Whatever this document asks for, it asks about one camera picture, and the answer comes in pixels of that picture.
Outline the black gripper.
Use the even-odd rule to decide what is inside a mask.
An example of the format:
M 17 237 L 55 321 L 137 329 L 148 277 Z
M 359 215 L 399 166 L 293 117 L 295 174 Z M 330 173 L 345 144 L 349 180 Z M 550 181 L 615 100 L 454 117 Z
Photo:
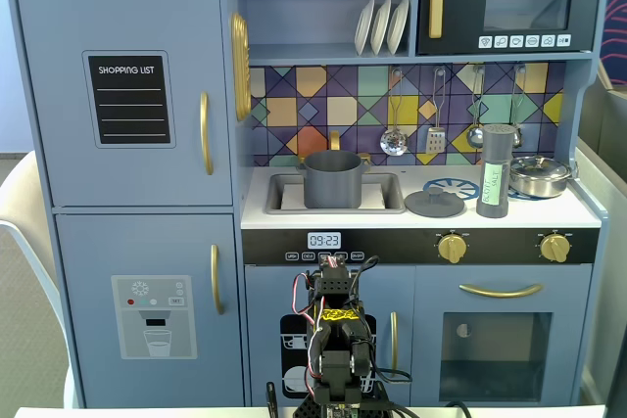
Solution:
M 343 256 L 323 256 L 319 262 L 320 277 L 323 279 L 349 279 Z

